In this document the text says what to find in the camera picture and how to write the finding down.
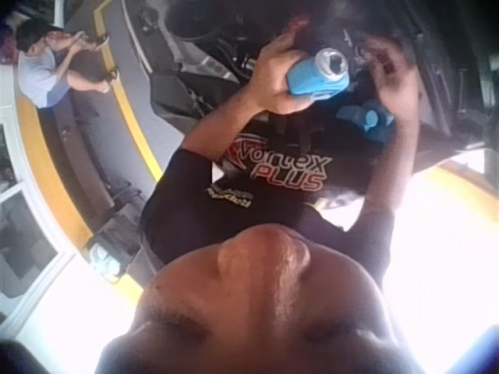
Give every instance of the hand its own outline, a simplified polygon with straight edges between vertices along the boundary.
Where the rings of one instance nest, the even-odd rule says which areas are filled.
[[[295,42],[295,33],[286,33],[265,46],[257,61],[246,93],[258,111],[271,111],[288,115],[307,109],[312,97],[293,97],[289,93],[286,74],[306,54],[290,50]]]
[[[87,43],[83,39],[78,39],[71,47],[69,47],[69,53],[76,55],[78,52],[87,49]]]
[[[419,85],[416,67],[394,44],[370,38],[365,53],[381,103],[399,126],[419,125]]]

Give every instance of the eye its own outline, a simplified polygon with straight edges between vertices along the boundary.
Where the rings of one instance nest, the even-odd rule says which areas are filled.
[[[153,312],[149,320],[169,339],[202,342],[209,330],[194,319],[177,313]]]
[[[356,330],[358,330],[358,326],[354,323],[319,323],[307,329],[303,337],[308,343],[324,344]]]

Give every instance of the printed logo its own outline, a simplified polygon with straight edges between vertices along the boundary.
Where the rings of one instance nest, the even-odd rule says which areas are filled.
[[[255,135],[241,135],[230,146],[225,158],[253,179],[264,178],[268,184],[287,189],[317,192],[327,180],[326,166],[333,159],[316,154],[285,156],[266,150],[267,141]]]
[[[242,206],[243,208],[249,208],[253,202],[253,194],[249,192],[243,192],[237,189],[221,189],[215,184],[208,187],[207,192],[212,199],[227,200],[237,206]]]

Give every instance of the blue object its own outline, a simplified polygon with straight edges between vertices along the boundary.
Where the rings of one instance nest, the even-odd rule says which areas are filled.
[[[379,101],[369,100],[361,107],[349,105],[341,107],[336,118],[357,125],[364,136],[377,143],[386,143],[393,129],[394,116]]]
[[[375,111],[360,107],[359,105],[341,107],[336,114],[336,118],[353,122],[364,130],[364,132],[376,127],[379,122],[379,117]]]
[[[341,52],[326,48],[293,66],[286,79],[291,94],[327,100],[349,87],[349,64]]]

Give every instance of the wall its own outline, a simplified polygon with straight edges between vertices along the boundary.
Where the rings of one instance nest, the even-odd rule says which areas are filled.
[[[125,333],[135,307],[75,256],[16,340],[51,373],[92,373],[103,347]]]

